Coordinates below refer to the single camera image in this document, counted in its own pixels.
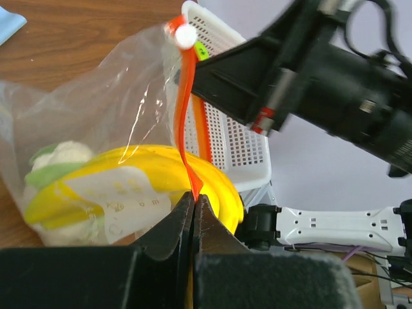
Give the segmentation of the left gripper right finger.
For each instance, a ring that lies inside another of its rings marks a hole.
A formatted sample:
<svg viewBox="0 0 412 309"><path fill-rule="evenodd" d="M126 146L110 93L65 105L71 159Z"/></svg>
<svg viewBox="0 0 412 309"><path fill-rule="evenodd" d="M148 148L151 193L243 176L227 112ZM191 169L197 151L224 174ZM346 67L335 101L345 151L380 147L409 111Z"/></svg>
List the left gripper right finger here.
<svg viewBox="0 0 412 309"><path fill-rule="evenodd" d="M340 259L253 252L216 218L205 195L196 204L192 261L194 308L362 308Z"/></svg>

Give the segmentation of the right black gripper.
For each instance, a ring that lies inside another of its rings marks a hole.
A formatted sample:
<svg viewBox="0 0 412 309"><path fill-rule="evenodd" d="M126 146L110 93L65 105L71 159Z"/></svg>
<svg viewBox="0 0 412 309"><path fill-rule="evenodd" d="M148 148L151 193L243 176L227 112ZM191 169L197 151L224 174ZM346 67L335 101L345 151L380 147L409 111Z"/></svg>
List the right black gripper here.
<svg viewBox="0 0 412 309"><path fill-rule="evenodd" d="M196 65L192 93L253 131L279 130L288 115L411 173L411 62L393 37L395 14L378 1L386 47L335 47L360 1L294 1L258 37Z"/></svg>

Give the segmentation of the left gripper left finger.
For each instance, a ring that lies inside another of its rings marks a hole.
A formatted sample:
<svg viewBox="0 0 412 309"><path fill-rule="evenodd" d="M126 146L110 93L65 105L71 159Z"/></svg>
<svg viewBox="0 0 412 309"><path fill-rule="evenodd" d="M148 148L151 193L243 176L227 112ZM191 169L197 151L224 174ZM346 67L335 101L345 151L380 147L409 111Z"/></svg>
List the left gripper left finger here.
<svg viewBox="0 0 412 309"><path fill-rule="evenodd" d="M2 308L183 308L194 200L126 246L5 248Z"/></svg>

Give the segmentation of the clear zip top bag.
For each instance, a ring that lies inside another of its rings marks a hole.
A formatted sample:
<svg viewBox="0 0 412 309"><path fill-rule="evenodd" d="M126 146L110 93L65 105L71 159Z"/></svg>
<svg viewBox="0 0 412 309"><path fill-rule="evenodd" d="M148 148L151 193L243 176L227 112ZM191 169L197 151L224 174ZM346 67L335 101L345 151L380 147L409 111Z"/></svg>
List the clear zip top bag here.
<svg viewBox="0 0 412 309"><path fill-rule="evenodd" d="M191 154L185 150L184 121L196 41L196 29L179 16L123 40L94 70L49 93L1 83L1 176L28 226L24 177L31 157L46 146L75 141L99 155L162 145L182 158ZM202 154L192 155L212 164ZM107 245L129 244L155 225Z"/></svg>

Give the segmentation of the toy cabbage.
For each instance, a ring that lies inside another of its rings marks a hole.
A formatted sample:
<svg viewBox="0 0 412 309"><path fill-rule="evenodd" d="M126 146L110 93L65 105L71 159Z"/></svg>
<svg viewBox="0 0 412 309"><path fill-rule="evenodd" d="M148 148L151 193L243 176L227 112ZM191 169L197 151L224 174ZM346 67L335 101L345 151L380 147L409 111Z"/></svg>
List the toy cabbage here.
<svg viewBox="0 0 412 309"><path fill-rule="evenodd" d="M75 141L52 144L38 150L29 160L31 171L24 177L23 216L26 216L30 202L41 189L76 171L93 156L93 151L87 145ZM85 218L75 218L74 222L58 227L61 219L61 214L54 215L44 222L30 223L29 226L48 246L108 244L102 217L88 214Z"/></svg>

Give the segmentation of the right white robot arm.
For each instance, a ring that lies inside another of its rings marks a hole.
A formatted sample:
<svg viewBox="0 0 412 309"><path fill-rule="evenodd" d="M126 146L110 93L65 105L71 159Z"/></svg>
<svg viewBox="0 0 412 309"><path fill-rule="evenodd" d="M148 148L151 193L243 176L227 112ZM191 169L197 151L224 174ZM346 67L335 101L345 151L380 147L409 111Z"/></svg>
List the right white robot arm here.
<svg viewBox="0 0 412 309"><path fill-rule="evenodd" d="M294 1L257 37L196 66L192 92L258 134L289 115L411 173L411 62L392 36L393 7L378 1L386 47L366 55L331 44L358 1ZM411 202L353 212L256 205L236 229L246 246L339 246L348 252L411 253Z"/></svg>

